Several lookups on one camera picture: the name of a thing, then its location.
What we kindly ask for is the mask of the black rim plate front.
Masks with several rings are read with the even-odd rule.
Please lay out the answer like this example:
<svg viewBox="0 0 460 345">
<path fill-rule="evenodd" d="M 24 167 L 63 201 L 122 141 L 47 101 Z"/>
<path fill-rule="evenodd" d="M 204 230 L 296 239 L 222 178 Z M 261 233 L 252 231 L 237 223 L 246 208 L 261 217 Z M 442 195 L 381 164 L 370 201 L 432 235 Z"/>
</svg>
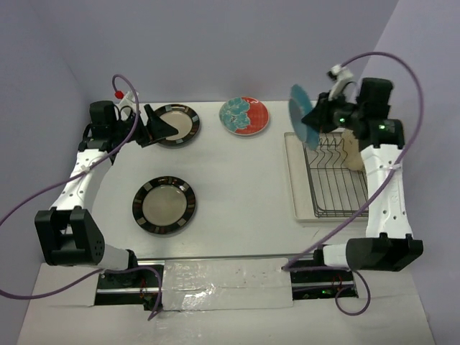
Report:
<svg viewBox="0 0 460 345">
<path fill-rule="evenodd" d="M 136 224 L 146 232 L 169 236 L 184 229 L 197 209 L 189 183 L 174 176 L 161 176 L 144 183 L 132 201 Z"/>
</svg>

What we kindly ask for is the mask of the red and teal floral plate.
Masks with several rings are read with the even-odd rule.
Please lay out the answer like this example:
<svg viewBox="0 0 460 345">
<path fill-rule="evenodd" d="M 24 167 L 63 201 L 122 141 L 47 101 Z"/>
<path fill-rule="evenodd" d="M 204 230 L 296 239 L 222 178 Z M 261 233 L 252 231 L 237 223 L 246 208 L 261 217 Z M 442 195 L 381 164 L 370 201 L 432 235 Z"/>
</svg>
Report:
<svg viewBox="0 0 460 345">
<path fill-rule="evenodd" d="M 252 97 L 236 97 L 228 100 L 219 109 L 222 125 L 232 134 L 252 136 L 265 130 L 270 121 L 267 107 Z"/>
</svg>

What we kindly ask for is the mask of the beige bird plate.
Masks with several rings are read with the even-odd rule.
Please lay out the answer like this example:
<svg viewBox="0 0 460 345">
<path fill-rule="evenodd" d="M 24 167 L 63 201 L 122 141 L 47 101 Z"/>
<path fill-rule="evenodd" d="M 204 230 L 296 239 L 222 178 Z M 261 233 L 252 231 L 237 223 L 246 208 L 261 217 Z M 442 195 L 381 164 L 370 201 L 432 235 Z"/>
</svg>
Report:
<svg viewBox="0 0 460 345">
<path fill-rule="evenodd" d="M 344 165 L 352 171 L 365 171 L 364 162 L 359 151 L 359 141 L 354 136 L 353 131 L 345 129 L 342 132 L 341 138 L 343 139 L 343 151 L 346 157 L 344 158 Z"/>
</svg>

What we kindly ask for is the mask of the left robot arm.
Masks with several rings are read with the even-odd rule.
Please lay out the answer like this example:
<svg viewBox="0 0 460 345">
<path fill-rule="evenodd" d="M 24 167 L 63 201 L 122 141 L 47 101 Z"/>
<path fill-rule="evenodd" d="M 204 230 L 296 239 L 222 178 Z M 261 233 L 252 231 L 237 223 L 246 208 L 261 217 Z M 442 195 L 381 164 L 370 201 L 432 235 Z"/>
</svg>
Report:
<svg viewBox="0 0 460 345">
<path fill-rule="evenodd" d="M 90 105 L 91 122 L 78 145 L 71 180 L 51 207 L 38 211 L 34 218 L 49 265 L 115 270 L 115 278 L 127 287 L 139 281 L 141 270 L 134 252 L 107 244 L 91 211 L 101 183 L 125 143 L 135 141 L 146 147 L 178 134 L 150 106 L 144 109 L 146 122 L 135 114 L 122 119 L 112 101 Z"/>
</svg>

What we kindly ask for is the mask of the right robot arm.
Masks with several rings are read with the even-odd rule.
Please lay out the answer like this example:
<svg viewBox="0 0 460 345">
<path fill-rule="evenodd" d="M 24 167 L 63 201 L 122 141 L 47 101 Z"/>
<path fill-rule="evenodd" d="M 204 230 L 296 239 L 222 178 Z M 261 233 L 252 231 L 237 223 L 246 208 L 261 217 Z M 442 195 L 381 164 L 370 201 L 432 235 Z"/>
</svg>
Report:
<svg viewBox="0 0 460 345">
<path fill-rule="evenodd" d="M 349 129 L 358 140 L 367 176 L 368 222 L 363 238 L 317 249 L 322 257 L 312 264 L 313 275 L 330 280 L 338 267 L 350 270 L 399 272 L 419 258 L 423 243 L 414 239 L 405 207 L 403 188 L 403 124 L 390 119 L 393 84 L 381 78 L 364 78 L 354 103 L 344 95 L 321 93 L 316 106 L 302 122 L 318 133 Z"/>
</svg>

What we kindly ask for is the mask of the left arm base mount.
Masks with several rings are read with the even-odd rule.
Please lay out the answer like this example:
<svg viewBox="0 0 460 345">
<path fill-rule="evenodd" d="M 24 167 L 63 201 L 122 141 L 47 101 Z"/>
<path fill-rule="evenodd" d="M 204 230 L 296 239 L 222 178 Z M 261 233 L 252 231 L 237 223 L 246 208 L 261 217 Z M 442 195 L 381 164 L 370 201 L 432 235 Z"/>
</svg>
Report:
<svg viewBox="0 0 460 345">
<path fill-rule="evenodd" d="M 94 305 L 141 305 L 145 311 L 153 311 L 158 287 L 157 277 L 150 270 L 100 275 Z"/>
</svg>

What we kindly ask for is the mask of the teal scalloped plate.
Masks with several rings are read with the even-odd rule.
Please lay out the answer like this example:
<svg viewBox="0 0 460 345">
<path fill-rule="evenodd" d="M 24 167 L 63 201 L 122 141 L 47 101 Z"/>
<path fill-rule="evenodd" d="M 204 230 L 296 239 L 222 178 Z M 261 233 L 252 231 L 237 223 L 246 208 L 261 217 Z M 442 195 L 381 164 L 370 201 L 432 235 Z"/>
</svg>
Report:
<svg viewBox="0 0 460 345">
<path fill-rule="evenodd" d="M 298 139 L 310 150 L 316 150 L 319 144 L 319 133 L 303 123 L 303 118 L 313 110 L 313 105 L 308 94 L 298 84 L 290 89 L 288 110 L 291 124 Z"/>
</svg>

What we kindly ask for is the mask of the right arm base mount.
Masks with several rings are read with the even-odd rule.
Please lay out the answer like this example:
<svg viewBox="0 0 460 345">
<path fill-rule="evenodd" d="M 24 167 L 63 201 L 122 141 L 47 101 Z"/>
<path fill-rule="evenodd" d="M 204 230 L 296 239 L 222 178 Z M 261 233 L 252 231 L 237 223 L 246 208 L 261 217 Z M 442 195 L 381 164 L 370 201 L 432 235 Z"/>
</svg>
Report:
<svg viewBox="0 0 460 345">
<path fill-rule="evenodd" d="M 312 259 L 302 259 L 290 268 L 293 300 L 357 298 L 358 292 L 353 274 L 337 268 L 318 268 Z"/>
</svg>

